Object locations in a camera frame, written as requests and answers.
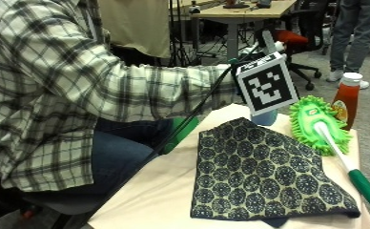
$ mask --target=white handle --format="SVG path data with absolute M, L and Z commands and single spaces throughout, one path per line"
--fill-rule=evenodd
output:
M 326 142 L 328 143 L 330 147 L 334 149 L 334 152 L 338 154 L 338 156 L 340 157 L 340 160 L 344 164 L 344 166 L 347 167 L 348 172 L 351 172 L 352 170 L 356 169 L 355 165 L 351 163 L 351 161 L 346 158 L 344 154 L 342 153 L 335 140 L 330 134 L 328 131 L 328 125 L 326 122 L 320 121 L 318 123 L 315 123 L 314 125 L 315 131 L 318 132 L 318 134 L 324 138 Z

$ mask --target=person's leg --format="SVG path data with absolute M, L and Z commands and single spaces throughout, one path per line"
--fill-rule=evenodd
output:
M 355 30 L 355 40 L 347 59 L 348 73 L 359 73 L 370 48 L 370 0 L 361 0 L 361 11 Z
M 168 138 L 174 131 L 173 119 L 124 123 L 100 118 L 96 130 L 117 135 L 156 148 L 161 141 Z
M 346 50 L 351 42 L 351 36 L 359 19 L 359 6 L 360 0 L 342 0 L 330 52 L 330 66 L 332 73 L 327 81 L 338 81 L 343 76 L 346 67 Z
M 153 149 L 120 136 L 96 131 L 92 155 L 94 184 L 74 187 L 56 195 L 105 195 L 140 168 Z

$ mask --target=bottle label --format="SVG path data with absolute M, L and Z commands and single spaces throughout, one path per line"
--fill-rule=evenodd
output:
M 338 112 L 335 117 L 342 121 L 348 122 L 350 113 L 347 104 L 342 100 L 338 100 L 332 104 L 332 109 Z
M 312 115 L 318 115 L 320 113 L 320 111 L 318 110 L 318 108 L 310 109 L 306 111 L 308 116 Z

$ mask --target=desk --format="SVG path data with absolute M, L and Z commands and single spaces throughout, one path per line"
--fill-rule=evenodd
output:
M 193 14 L 193 17 L 210 19 L 213 21 L 229 24 L 227 59 L 231 59 L 239 56 L 238 25 L 253 21 L 259 22 L 264 21 L 266 19 L 280 18 L 286 11 L 295 5 L 295 3 L 296 0 L 272 1 L 270 9 L 258 10 L 250 10 L 255 4 L 247 4 L 250 5 L 250 8 L 245 9 L 225 9 L 223 6 L 218 6 L 202 10 L 201 13 Z M 257 23 L 255 30 L 259 30 L 261 27 L 261 24 Z
M 202 6 L 209 5 L 210 3 L 219 4 L 221 2 L 223 2 L 223 0 L 197 0 L 197 6 L 202 7 Z M 193 0 L 181 0 L 181 5 L 182 5 L 182 8 L 185 8 L 186 13 L 187 13 L 189 7 L 193 6 Z M 173 8 L 175 9 L 177 7 L 178 7 L 177 0 L 173 0 Z
M 190 206 L 197 173 L 198 134 L 242 116 L 249 118 L 246 106 L 231 105 L 211 112 L 174 151 L 158 157 L 140 171 L 124 189 L 102 206 L 89 224 L 96 229 L 272 229 L 262 221 L 222 221 L 193 219 Z M 271 129 L 291 135 L 287 115 L 280 114 Z M 351 141 L 350 158 L 359 165 L 356 131 Z M 355 186 L 340 167 L 339 158 L 324 157 L 328 177 L 352 194 L 361 217 L 323 216 L 290 219 L 282 229 L 370 229 L 370 215 L 364 207 Z

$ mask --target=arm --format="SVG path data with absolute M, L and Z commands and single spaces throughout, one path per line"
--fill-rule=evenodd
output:
M 25 75 L 88 112 L 117 121 L 189 113 L 226 68 L 126 66 L 51 1 L 8 11 L 0 38 Z M 230 104 L 234 94 L 229 75 L 205 112 Z

